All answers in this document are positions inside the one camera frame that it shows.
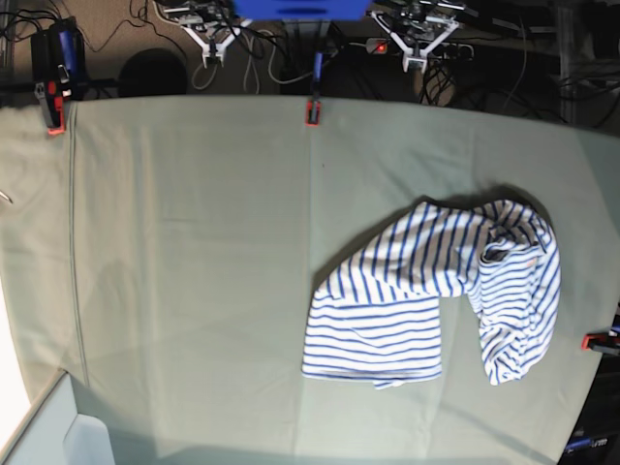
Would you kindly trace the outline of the blue box top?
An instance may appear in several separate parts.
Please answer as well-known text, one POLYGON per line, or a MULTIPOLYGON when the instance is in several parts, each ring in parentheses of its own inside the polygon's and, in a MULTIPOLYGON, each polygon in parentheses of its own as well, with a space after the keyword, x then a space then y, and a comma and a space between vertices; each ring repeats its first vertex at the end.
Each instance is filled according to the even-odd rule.
POLYGON ((254 20, 358 20, 369 0, 236 0, 236 12, 254 20))

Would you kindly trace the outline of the red clamp top left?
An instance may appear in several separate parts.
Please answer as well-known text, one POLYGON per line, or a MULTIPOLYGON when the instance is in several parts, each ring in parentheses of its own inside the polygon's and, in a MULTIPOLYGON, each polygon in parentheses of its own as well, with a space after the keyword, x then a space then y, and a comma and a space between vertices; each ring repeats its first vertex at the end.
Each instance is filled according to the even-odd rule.
POLYGON ((47 133, 50 136, 58 136, 66 132, 65 103, 71 97, 71 93, 68 82, 47 80, 35 83, 34 94, 39 102, 47 133))

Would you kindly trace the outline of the red clamp right edge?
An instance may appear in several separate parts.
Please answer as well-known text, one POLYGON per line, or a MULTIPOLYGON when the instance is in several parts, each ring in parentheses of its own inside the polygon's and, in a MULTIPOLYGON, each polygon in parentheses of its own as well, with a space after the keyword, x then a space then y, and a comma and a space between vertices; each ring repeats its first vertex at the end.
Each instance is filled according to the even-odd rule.
POLYGON ((588 333, 581 342, 583 351, 597 352, 602 355, 618 357, 619 349, 619 329, 612 327, 608 331, 588 333))

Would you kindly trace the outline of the blue white striped t-shirt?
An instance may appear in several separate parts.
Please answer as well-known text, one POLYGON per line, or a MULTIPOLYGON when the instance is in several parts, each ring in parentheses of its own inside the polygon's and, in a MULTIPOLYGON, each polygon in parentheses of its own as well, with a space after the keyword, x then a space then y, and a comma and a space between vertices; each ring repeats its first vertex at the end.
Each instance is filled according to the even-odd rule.
POLYGON ((465 297, 493 386, 546 354, 561 293, 552 227, 511 200, 469 209, 429 201, 336 266, 314 292, 302 374, 395 388, 442 373, 440 303, 465 297))

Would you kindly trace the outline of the green table cloth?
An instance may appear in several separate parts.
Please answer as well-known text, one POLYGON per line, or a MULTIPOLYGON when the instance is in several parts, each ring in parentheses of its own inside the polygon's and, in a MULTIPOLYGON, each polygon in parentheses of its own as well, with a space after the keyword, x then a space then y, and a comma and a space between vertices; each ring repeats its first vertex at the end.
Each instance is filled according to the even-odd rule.
POLYGON ((37 399, 70 373, 120 464, 552 464, 619 299, 619 140, 450 108, 300 97, 76 103, 52 137, 1 112, 1 278, 37 399), (311 293, 418 200, 523 198, 559 243, 544 359, 494 387, 463 298, 442 375, 303 377, 311 293))

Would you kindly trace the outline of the white bin bottom left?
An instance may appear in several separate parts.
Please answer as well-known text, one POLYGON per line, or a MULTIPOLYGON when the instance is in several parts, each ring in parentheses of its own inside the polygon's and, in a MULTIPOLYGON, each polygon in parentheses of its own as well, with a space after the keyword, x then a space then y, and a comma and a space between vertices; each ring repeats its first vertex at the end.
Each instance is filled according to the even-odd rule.
POLYGON ((115 459, 109 430, 78 412, 71 375, 59 369, 1 450, 3 464, 102 464, 115 459))

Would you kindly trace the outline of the black round stool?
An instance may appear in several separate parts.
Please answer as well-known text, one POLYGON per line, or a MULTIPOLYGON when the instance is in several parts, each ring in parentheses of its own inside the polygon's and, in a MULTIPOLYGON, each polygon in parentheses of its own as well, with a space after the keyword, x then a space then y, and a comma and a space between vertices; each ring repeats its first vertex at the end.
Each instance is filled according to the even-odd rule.
POLYGON ((121 98, 184 95, 187 93, 187 70, 170 50, 150 48, 133 55, 118 77, 121 98))

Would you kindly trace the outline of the red clamp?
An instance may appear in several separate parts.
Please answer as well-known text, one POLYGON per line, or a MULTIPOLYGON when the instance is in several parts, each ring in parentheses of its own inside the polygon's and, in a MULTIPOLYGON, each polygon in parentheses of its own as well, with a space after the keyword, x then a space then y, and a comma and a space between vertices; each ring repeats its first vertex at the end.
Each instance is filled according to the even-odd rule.
POLYGON ((321 102, 317 99, 310 99, 306 105, 305 124, 309 127, 316 127, 320 124, 321 102))
POLYGON ((39 102, 47 133, 50 136, 58 136, 66 132, 65 103, 71 97, 71 93, 68 82, 47 80, 35 83, 34 94, 39 102))

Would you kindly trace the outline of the red clamp top centre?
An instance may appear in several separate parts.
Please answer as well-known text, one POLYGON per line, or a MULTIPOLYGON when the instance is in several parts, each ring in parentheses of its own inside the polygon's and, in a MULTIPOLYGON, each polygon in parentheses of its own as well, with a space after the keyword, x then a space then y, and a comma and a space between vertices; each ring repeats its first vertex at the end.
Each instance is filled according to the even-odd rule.
POLYGON ((310 99, 306 105, 305 124, 309 127, 316 127, 320 124, 321 102, 317 99, 310 99))

